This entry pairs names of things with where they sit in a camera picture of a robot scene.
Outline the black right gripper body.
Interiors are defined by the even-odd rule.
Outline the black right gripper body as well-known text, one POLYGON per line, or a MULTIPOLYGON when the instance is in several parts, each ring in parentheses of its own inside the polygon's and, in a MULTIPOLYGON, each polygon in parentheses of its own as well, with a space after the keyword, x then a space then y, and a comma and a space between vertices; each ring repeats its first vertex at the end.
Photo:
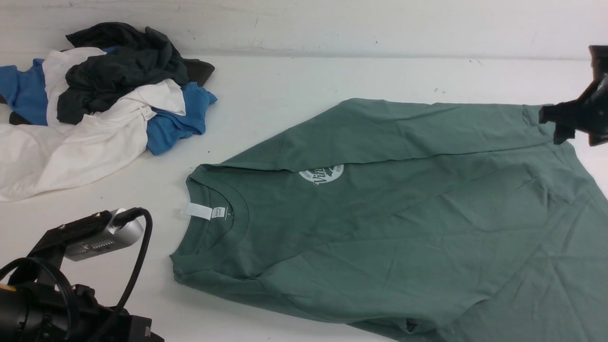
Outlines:
POLYGON ((575 138, 575 131, 588 135, 591 147, 608 142, 608 47, 590 46, 593 80, 575 100, 580 116, 578 126, 566 139, 575 138))

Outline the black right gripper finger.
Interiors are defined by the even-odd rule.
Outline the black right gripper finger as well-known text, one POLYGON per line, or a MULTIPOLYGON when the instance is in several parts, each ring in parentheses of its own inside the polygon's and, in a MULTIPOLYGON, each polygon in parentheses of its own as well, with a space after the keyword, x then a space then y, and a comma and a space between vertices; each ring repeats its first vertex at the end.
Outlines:
POLYGON ((553 143, 561 145, 569 139, 575 138, 576 130, 564 125, 555 125, 553 134, 553 143))
POLYGON ((555 105, 545 105, 539 110, 539 123, 555 123, 556 125, 572 126, 573 104, 559 103, 555 105))

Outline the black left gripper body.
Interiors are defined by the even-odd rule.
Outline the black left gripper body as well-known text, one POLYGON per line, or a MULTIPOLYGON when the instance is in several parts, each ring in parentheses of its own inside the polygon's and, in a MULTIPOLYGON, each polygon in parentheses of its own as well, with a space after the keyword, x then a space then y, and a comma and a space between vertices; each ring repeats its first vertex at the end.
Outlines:
MULTIPOLYGON (((72 342, 88 342, 106 322, 113 307, 100 305, 95 298, 94 289, 85 285, 73 286, 76 295, 80 321, 72 342)), ((164 342, 165 339, 152 332, 152 320, 131 315, 122 309, 115 322, 101 335, 96 342, 164 342)))

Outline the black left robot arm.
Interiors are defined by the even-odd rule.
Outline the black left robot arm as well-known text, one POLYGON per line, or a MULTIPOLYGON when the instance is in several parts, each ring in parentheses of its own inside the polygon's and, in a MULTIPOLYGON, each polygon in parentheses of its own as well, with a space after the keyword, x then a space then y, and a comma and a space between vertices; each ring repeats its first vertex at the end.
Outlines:
POLYGON ((9 277, 1 286, 3 342, 161 342, 149 318, 125 309, 101 336, 114 307, 100 305, 94 289, 71 285, 43 258, 22 257, 1 269, 9 277))

